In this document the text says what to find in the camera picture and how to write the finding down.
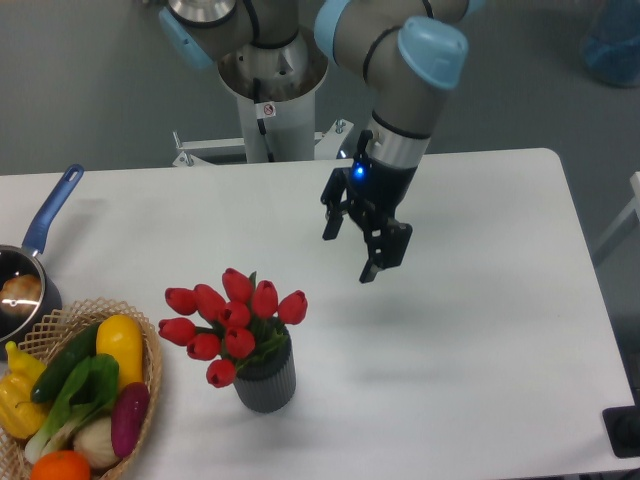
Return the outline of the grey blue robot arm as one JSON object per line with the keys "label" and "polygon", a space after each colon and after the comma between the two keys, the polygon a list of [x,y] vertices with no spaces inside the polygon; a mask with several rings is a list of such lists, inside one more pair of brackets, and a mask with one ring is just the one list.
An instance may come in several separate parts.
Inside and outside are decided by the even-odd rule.
{"label": "grey blue robot arm", "polygon": [[327,1],[306,29],[295,1],[169,1],[161,27],[196,68],[215,65],[235,96],[250,163],[308,160],[315,93],[330,65],[377,94],[353,162],[335,169],[321,201],[323,236],[342,221],[361,229],[362,282],[402,263],[412,228],[395,212],[461,76],[466,37],[456,23],[475,1]]}

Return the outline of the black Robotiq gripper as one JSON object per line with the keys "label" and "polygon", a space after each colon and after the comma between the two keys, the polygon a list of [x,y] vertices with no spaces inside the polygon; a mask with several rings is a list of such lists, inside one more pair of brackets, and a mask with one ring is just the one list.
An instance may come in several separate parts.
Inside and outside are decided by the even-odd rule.
{"label": "black Robotiq gripper", "polygon": [[335,168],[320,197],[326,207],[323,240],[337,238],[347,210],[363,232],[368,258],[361,283],[373,282],[379,272],[399,267],[413,233],[410,224],[396,220],[395,212],[417,167],[390,166],[370,156],[367,147],[372,140],[371,130],[360,133],[352,165]]}

